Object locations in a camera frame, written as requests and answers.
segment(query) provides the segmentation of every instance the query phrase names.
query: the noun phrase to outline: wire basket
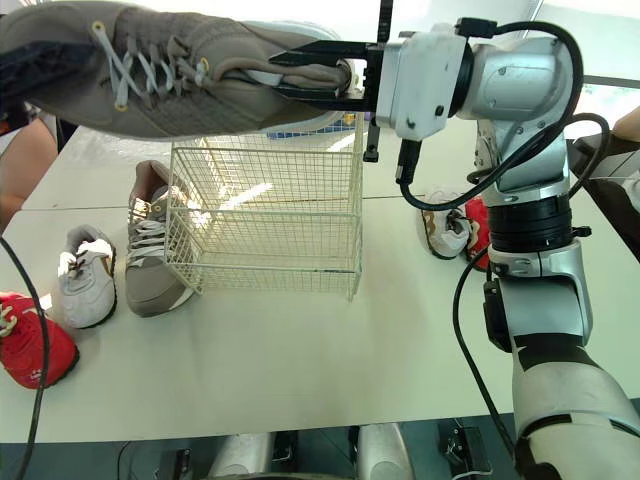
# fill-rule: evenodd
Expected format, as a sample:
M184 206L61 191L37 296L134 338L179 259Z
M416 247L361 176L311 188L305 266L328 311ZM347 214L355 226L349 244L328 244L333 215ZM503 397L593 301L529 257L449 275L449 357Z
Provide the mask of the wire basket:
M355 294L363 116L321 132L174 143L165 261L196 292Z

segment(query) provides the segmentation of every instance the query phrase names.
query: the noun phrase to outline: table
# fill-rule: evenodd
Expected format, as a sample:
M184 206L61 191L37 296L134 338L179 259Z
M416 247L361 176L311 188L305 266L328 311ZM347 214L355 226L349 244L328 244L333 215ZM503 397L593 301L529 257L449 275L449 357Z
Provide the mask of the table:
M106 164L100 155L91 161ZM45 177L31 209L15 216L5 237L40 295L52 294L50 314L60 318L59 250L70 228L96 225L120 252L120 301L104 325L72 332L81 359L68 378L47 390L39 441L193 437L486 414L451 326L451 300L464 261L442 261L428 252L419 213L403 199L364 200L364 272L351 303L333 294L216 290L175 312L142 319L124 301L122 204L130 184L114 179L124 179L125 168L96 167L103 169L105 193L88 197L74 178L87 180L91 168L74 168L68 153L60 160L62 167ZM367 166L370 197L395 192L395 185L377 185L381 174L371 171L390 163L395 169L388 157ZM433 171L445 171L444 177L463 178L467 170L459 160L438 165ZM83 193L67 195L77 185ZM49 209L46 192L58 192ZM108 192L120 192L124 202L109 204L114 194ZM88 205L87 198L104 205ZM589 352L629 396L640 396L633 367L639 355L640 269L588 195L580 192L573 208L574 224L594 229L583 242L595 319ZM4 255L0 272L3 289L25 290ZM507 412L511 360L486 338L483 280L477 272L469 279L462 328L497 408ZM4 373L0 391L0 441L24 441L33 392Z
M412 190L423 193L442 185L468 190L465 177L473 169L475 138L475 122L452 119L446 130L426 139ZM395 183L399 151L395 133L383 130L380 162L365 164L364 198L400 196ZM22 208L126 207L135 165L151 159L168 166L171 143L119 139L79 127Z

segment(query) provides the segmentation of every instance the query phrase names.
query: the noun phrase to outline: white sneaker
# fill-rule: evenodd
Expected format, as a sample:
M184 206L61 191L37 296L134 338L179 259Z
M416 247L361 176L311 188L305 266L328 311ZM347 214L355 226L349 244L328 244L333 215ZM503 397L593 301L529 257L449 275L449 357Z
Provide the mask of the white sneaker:
M113 270L116 250L100 230L81 225L67 234L60 254L58 282L66 322L90 328L106 321L116 309Z
M438 190L428 196L427 202L444 203L456 197L458 194L454 192ZM422 221L427 232L427 245L436 257L452 260L464 250L470 231L464 205L440 212L422 210Z

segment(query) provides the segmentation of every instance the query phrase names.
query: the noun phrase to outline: gray sneaker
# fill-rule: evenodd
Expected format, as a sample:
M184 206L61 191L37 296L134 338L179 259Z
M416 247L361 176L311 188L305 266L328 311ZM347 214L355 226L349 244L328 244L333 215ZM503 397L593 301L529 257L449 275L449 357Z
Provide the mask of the gray sneaker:
M283 67L268 59L334 38L307 24L240 23L115 2L51 2L0 20L0 53L34 41L97 49L83 75L42 89L31 103L78 125L138 138L241 133L299 122L301 129L315 128L314 120L329 114L269 86L343 90L350 66Z
M141 317L173 310L193 295L164 263L169 175L160 162L140 162L129 198L127 302Z

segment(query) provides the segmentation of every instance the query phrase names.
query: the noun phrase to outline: shoelace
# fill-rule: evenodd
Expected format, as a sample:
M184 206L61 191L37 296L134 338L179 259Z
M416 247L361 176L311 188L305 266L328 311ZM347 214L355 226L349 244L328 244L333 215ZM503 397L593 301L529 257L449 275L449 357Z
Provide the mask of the shoelace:
M150 95L154 92L160 97L165 96L172 90L175 91L176 95L182 95L183 91L189 90L191 82L197 87L213 85L213 81L206 76L209 71L207 60L201 58L195 68L191 66L183 58L188 55L188 48L177 37L169 39L169 45L167 46L169 63L161 58L160 49L153 44L149 46L150 58L147 59L138 50L135 39L131 37L127 39L127 52L120 59L109 41L104 23L100 21L93 22L91 28L109 61L109 75L111 77L111 88L115 97L114 106L116 110L125 111L127 109L129 89L133 90L145 102L147 107L152 108L153 104ZM144 90L136 85L131 77L131 69L135 60L138 60L147 76ZM156 65L159 65L164 72L166 80L163 86L158 84Z
M13 312L13 306L9 305L2 308L0 306L0 337L6 337L11 333L13 327L18 323L18 317L10 315Z
M84 267L85 267L85 259L81 258L84 257L84 254L87 253L86 250L80 254L78 254L77 257L75 257L74 260L69 259L69 276L71 278L76 278L79 275L82 274L82 272L84 271Z
M135 240L129 244L127 263L141 266L145 257L164 256L165 224L156 220L141 220L135 226Z

